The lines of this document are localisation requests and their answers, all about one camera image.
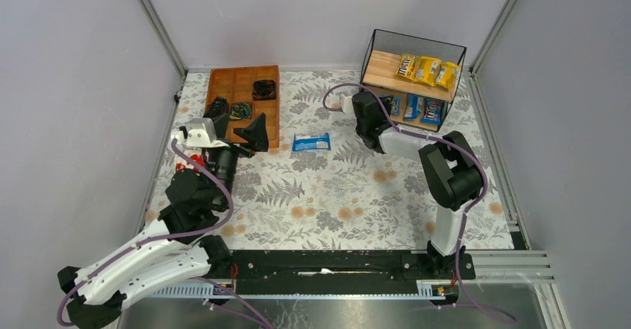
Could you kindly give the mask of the yellow m&m bag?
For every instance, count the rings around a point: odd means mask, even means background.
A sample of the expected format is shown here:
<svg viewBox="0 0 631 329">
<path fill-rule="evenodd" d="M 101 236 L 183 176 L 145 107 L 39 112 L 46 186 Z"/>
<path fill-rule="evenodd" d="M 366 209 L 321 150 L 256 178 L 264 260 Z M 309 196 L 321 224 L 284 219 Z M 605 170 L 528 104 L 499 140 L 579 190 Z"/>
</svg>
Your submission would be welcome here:
<svg viewBox="0 0 631 329">
<path fill-rule="evenodd" d="M 435 79 L 440 68 L 441 59 L 435 57 L 419 57 L 414 67 L 413 81 L 428 86 L 435 86 Z"/>
<path fill-rule="evenodd" d="M 418 60 L 419 56 L 417 55 L 402 54 L 395 75 L 397 77 L 403 77 L 407 80 L 414 80 Z"/>
</svg>

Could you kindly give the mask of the blue candy bag top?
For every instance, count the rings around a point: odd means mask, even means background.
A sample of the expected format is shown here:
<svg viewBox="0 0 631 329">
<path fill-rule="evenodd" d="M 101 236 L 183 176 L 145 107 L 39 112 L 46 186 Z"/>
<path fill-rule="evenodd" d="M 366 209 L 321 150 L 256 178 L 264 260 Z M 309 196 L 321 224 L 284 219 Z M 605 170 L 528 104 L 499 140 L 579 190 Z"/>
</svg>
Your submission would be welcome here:
<svg viewBox="0 0 631 329">
<path fill-rule="evenodd" d="M 300 152 L 305 150 L 331 150 L 330 134 L 326 132 L 323 135 L 308 137 L 294 135 L 292 151 Z"/>
</svg>

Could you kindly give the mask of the yellow candy bag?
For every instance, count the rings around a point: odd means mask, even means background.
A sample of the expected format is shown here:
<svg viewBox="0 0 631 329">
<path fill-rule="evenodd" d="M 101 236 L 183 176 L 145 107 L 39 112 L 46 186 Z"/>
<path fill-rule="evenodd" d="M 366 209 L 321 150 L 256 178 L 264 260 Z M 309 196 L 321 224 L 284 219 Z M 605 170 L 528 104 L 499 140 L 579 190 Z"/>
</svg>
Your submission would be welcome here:
<svg viewBox="0 0 631 329">
<path fill-rule="evenodd" d="M 446 90 L 452 90 L 456 87 L 460 74 L 461 67 L 458 64 L 451 62 L 440 63 L 435 77 L 435 85 Z"/>
</svg>

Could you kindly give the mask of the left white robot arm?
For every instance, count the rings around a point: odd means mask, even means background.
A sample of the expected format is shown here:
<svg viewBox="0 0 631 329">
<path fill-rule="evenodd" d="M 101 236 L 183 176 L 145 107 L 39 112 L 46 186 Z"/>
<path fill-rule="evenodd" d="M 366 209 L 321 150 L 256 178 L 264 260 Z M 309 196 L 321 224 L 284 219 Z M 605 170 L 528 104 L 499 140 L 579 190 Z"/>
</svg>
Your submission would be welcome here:
<svg viewBox="0 0 631 329">
<path fill-rule="evenodd" d="M 149 294 L 189 278 L 225 274 L 231 253 L 216 231 L 234 214 L 231 195 L 239 158 L 269 148 L 260 114 L 226 135 L 229 116 L 195 118 L 171 134 L 172 151 L 185 161 L 166 189 L 169 204 L 113 253 L 83 268 L 67 266 L 57 278 L 64 298 L 63 327 L 104 328 Z"/>
</svg>

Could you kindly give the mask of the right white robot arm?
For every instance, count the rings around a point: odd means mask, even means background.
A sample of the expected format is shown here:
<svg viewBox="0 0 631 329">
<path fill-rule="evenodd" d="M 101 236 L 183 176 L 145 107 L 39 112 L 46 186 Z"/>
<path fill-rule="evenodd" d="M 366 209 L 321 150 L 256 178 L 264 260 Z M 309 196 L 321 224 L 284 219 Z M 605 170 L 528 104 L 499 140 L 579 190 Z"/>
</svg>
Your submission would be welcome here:
<svg viewBox="0 0 631 329">
<path fill-rule="evenodd" d="M 476 200 L 487 183 L 465 136 L 452 131 L 441 138 L 399 128 L 384 113 L 391 97 L 371 92 L 342 97 L 342 111 L 356 117 L 356 133 L 377 153 L 419 161 L 429 193 L 438 204 L 435 232 L 427 246 L 427 266 L 435 272 L 456 268 L 464 254 L 462 206 Z"/>
</svg>

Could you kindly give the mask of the blue candy bag long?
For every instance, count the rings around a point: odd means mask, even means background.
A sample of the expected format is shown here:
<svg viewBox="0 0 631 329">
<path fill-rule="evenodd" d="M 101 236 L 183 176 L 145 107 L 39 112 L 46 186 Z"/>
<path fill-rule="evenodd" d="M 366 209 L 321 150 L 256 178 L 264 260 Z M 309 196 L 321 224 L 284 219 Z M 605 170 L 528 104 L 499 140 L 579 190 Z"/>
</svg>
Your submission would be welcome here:
<svg viewBox="0 0 631 329">
<path fill-rule="evenodd" d="M 422 115 L 424 97 L 407 94 L 406 107 L 403 115 L 404 121 L 413 121 Z"/>
</svg>

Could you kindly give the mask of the blue m&m candy bag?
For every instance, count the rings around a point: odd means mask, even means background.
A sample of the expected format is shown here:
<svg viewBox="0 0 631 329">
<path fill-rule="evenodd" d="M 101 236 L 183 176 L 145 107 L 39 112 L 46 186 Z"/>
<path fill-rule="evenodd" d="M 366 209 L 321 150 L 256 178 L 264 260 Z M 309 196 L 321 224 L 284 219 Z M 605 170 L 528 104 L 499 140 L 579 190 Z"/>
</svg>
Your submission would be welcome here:
<svg viewBox="0 0 631 329">
<path fill-rule="evenodd" d="M 427 124 L 440 125 L 443 115 L 444 102 L 431 98 L 424 99 L 424 108 L 421 121 Z"/>
</svg>

